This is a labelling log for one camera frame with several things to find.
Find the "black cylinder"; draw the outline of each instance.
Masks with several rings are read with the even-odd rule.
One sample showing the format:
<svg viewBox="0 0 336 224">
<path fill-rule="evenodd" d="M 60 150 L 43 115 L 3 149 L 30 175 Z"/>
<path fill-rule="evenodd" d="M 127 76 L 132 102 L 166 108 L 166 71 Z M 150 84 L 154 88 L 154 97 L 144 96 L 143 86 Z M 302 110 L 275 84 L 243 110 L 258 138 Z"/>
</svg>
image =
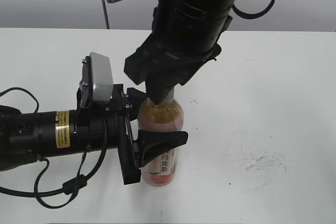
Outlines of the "black cylinder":
<svg viewBox="0 0 336 224">
<path fill-rule="evenodd" d="M 172 50 L 204 54 L 217 42 L 235 0 L 159 0 L 153 33 Z"/>
<path fill-rule="evenodd" d="M 104 138 L 102 118 L 92 117 L 87 125 L 77 125 L 76 111 L 21 114 L 12 117 L 9 144 L 12 149 L 42 157 L 100 150 Z M 107 117 L 108 148 L 118 146 L 118 126 L 113 115 Z"/>
</svg>

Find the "white table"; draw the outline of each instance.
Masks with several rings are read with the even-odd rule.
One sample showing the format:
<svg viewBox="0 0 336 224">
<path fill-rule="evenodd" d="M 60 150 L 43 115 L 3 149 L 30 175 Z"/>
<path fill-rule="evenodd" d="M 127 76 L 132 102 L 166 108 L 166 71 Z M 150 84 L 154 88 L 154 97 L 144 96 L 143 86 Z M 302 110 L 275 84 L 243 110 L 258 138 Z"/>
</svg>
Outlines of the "white table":
<svg viewBox="0 0 336 224">
<path fill-rule="evenodd" d="M 74 109 L 80 60 L 91 51 L 109 56 L 115 83 L 134 86 L 124 59 L 148 34 L 0 29 L 0 90 L 30 90 L 40 111 Z M 117 151 L 110 150 L 67 207 L 48 210 L 34 199 L 0 195 L 0 222 L 335 223 L 336 33 L 227 32 L 220 45 L 217 62 L 176 88 L 190 136 L 171 184 L 123 186 Z M 20 92 L 0 104 L 25 113 L 35 108 Z M 84 174 L 97 157 L 89 154 Z M 41 190 L 73 178 L 80 155 L 50 162 Z M 44 166 L 2 172 L 0 185 L 32 191 Z"/>
</svg>

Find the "black cable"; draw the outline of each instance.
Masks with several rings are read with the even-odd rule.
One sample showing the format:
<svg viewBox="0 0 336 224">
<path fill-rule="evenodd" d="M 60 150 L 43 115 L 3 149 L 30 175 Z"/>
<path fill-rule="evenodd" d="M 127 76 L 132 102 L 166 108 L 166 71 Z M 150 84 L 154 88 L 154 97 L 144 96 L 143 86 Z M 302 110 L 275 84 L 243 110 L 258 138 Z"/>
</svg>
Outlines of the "black cable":
<svg viewBox="0 0 336 224">
<path fill-rule="evenodd" d="M 255 19 L 255 18 L 260 18 L 261 16 L 264 16 L 266 13 L 268 13 L 269 10 L 273 7 L 275 3 L 275 0 L 271 0 L 271 2 L 268 4 L 268 6 L 261 12 L 259 13 L 244 13 L 241 10 L 239 10 L 235 5 L 233 5 L 232 10 L 237 14 L 239 17 L 244 18 L 244 19 Z"/>
<path fill-rule="evenodd" d="M 102 7 L 103 7 L 103 12 L 104 12 L 104 19 L 105 19 L 106 29 L 110 29 L 109 16 L 108 16 L 108 14 L 107 14 L 105 0 L 101 0 L 101 5 L 102 5 Z"/>
<path fill-rule="evenodd" d="M 35 96 L 33 96 L 33 94 L 30 93 L 30 92 L 29 92 L 28 90 L 26 90 L 26 89 L 19 88 L 19 87 L 12 87 L 12 88 L 10 88 L 10 89 L 6 89 L 5 91 L 0 92 L 0 97 L 2 97 L 3 95 L 5 95 L 5 94 L 7 94 L 8 92 L 11 92 L 11 91 L 13 91 L 13 90 L 19 90 L 19 91 L 25 92 L 25 93 L 29 94 L 31 98 L 34 99 L 34 101 L 36 102 L 36 109 L 35 109 L 35 111 L 34 111 L 34 114 L 36 114 L 37 111 L 38 111 L 38 109 L 39 109 L 39 107 L 40 107 L 40 104 L 38 103 L 38 101 L 37 101 L 37 99 L 35 98 Z"/>
<path fill-rule="evenodd" d="M 104 139 L 103 139 L 103 145 L 102 145 L 102 149 L 98 158 L 98 161 L 96 163 L 96 165 L 94 166 L 94 168 L 89 172 L 88 175 L 85 176 L 85 178 L 87 180 L 89 180 L 90 178 L 93 177 L 93 175 L 98 171 L 98 169 L 100 168 L 104 158 L 105 158 L 105 154 L 106 154 L 106 150 L 107 150 L 107 141 L 108 141 L 108 135 L 109 135 L 109 130 L 108 130 L 108 126 L 107 126 L 107 119 L 105 117 L 105 113 L 102 110 L 102 119 L 103 119 L 103 125 L 104 125 Z"/>
<path fill-rule="evenodd" d="M 16 190 L 7 189 L 4 187 L 0 187 L 0 193 L 11 195 L 11 196 L 16 196 L 16 197 L 35 198 L 34 193 L 29 193 L 26 191 L 16 191 Z M 55 195 L 59 195 L 62 193 L 63 193 L 63 190 L 61 188 L 61 189 L 57 189 L 53 191 L 46 191 L 46 192 L 39 193 L 39 194 L 40 194 L 40 197 L 50 197 L 50 196 L 55 196 Z"/>
<path fill-rule="evenodd" d="M 79 186 L 80 170 L 81 170 L 81 168 L 82 168 L 82 166 L 83 166 L 83 163 L 84 163 L 84 161 L 85 161 L 86 154 L 87 154 L 87 152 L 85 151 L 85 152 L 83 153 L 83 155 L 82 155 L 82 161 L 80 162 L 79 168 L 78 168 L 78 170 L 77 170 L 76 180 L 75 180 L 75 186 L 73 187 L 74 189 L 73 189 L 73 191 L 72 191 L 72 193 L 71 193 L 70 198 L 68 199 L 67 202 L 65 202 L 64 204 L 59 205 L 59 206 L 52 206 L 52 205 L 49 205 L 49 204 L 45 203 L 45 202 L 42 200 L 42 198 L 41 198 L 41 196 L 40 196 L 40 193 L 38 192 L 38 183 L 39 183 L 39 181 L 40 181 L 42 175 L 43 175 L 43 174 L 46 172 L 46 170 L 48 169 L 49 164 L 50 164 L 49 160 L 46 159 L 46 158 L 42 158 L 42 159 L 40 160 L 40 161 L 45 161 L 45 162 L 47 162 L 47 165 L 46 165 L 46 167 L 39 173 L 39 175 L 37 176 L 37 178 L 36 178 L 36 180 L 35 180 L 35 183 L 34 183 L 34 195 L 35 195 L 36 200 L 37 200 L 42 206 L 44 206 L 44 207 L 46 207 L 46 208 L 49 208 L 49 209 L 57 209 L 57 208 L 61 208 L 61 207 L 66 206 L 66 205 L 69 204 L 70 202 L 72 202 L 72 201 L 77 197 L 77 195 L 78 195 L 78 191 L 79 191 L 79 189 L 80 189 L 80 186 Z"/>
<path fill-rule="evenodd" d="M 30 93 L 28 90 L 26 89 L 23 89 L 23 88 L 18 88 L 18 87 L 13 87 L 13 88 L 10 88 L 10 89 L 7 89 L 3 92 L 0 92 L 0 97 L 7 94 L 8 92 L 12 91 L 12 90 L 20 90 L 20 91 L 23 91 L 27 94 L 29 94 L 35 101 L 36 101 L 36 109 L 34 111 L 34 114 L 37 113 L 38 109 L 39 109 L 39 103 L 37 101 L 37 99 L 33 96 L 32 93 Z M 26 197 L 26 198 L 36 198 L 37 201 L 43 205 L 44 207 L 47 207 L 47 208 L 50 208 L 50 209 L 56 209 L 56 208 L 61 208 L 67 204 L 69 204 L 71 201 L 74 200 L 74 198 L 78 195 L 78 191 L 80 188 L 83 188 L 84 186 L 86 186 L 86 183 L 87 181 L 98 171 L 98 169 L 100 168 L 104 158 L 105 158 L 105 155 L 106 155 L 106 151 L 107 151 L 107 142 L 108 142 L 108 125 L 107 125 L 107 119 L 105 117 L 105 113 L 104 113 L 104 110 L 101 110 L 101 116 L 102 116 L 102 120 L 103 120 L 103 127 L 104 127 L 104 139 L 103 139 L 103 143 L 102 143 L 102 149 L 101 149 L 101 152 L 100 152 L 100 155 L 99 155 L 99 158 L 97 160 L 97 163 L 95 164 L 95 166 L 93 167 L 93 169 L 89 172 L 88 175 L 84 176 L 84 175 L 81 175 L 80 174 L 80 170 L 81 170 L 81 167 L 85 161 L 85 158 L 86 158 L 86 155 L 87 155 L 87 151 L 85 150 L 85 152 L 83 153 L 82 155 L 82 161 L 81 161 L 81 164 L 79 166 L 79 169 L 77 171 L 77 175 L 76 177 L 74 178 L 74 185 L 72 186 L 72 180 L 68 181 L 68 182 L 65 182 L 63 184 L 63 188 L 61 189 L 57 189 L 57 190 L 53 190 L 53 191 L 46 191 L 46 192 L 43 192 L 43 193 L 39 193 L 38 192 L 38 183 L 42 177 L 42 175 L 44 174 L 44 172 L 48 169 L 49 167 L 49 160 L 46 159 L 46 158 L 42 158 L 40 159 L 40 161 L 46 161 L 47 162 L 47 165 L 46 167 L 40 172 L 40 174 L 37 176 L 36 180 L 35 180 L 35 183 L 34 183 L 34 192 L 33 193 L 30 193 L 30 192 L 25 192 L 25 191 L 16 191 L 16 190 L 11 190 L 11 189 L 7 189 L 7 188 L 4 188 L 4 187 L 0 187 L 0 193 L 2 194 L 7 194 L 7 195 L 11 195 L 11 196 L 17 196 L 17 197 Z M 49 197 L 49 196 L 55 196 L 55 195 L 59 195 L 61 193 L 65 193 L 67 194 L 68 192 L 68 189 L 69 189 L 69 186 L 70 186 L 70 189 L 72 189 L 71 191 L 71 196 L 69 198 L 69 200 L 60 205 L 60 206 L 51 206 L 47 203 L 45 203 L 43 200 L 42 200 L 42 197 Z"/>
</svg>

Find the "warning label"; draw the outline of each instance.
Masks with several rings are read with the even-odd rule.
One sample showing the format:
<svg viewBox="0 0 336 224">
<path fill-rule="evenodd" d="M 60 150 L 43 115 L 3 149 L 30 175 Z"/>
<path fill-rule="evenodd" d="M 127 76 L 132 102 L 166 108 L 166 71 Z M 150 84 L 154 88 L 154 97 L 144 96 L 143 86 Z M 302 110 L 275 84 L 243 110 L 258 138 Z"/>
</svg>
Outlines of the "warning label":
<svg viewBox="0 0 336 224">
<path fill-rule="evenodd" d="M 56 112 L 56 147 L 69 148 L 70 147 L 70 111 Z"/>
</svg>

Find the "plastic bottle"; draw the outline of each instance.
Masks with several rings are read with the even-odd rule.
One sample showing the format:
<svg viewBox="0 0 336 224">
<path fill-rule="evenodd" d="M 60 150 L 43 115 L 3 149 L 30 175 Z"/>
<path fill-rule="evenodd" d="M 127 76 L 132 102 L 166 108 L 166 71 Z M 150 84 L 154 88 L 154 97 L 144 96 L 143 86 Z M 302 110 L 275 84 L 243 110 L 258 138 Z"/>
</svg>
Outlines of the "plastic bottle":
<svg viewBox="0 0 336 224">
<path fill-rule="evenodd" d="M 152 132 L 181 131 L 183 127 L 183 110 L 174 100 L 174 89 L 158 105 L 146 99 L 138 114 L 139 128 Z M 164 186 L 170 183 L 177 166 L 176 149 L 163 153 L 142 169 L 142 178 L 152 186 Z"/>
</svg>

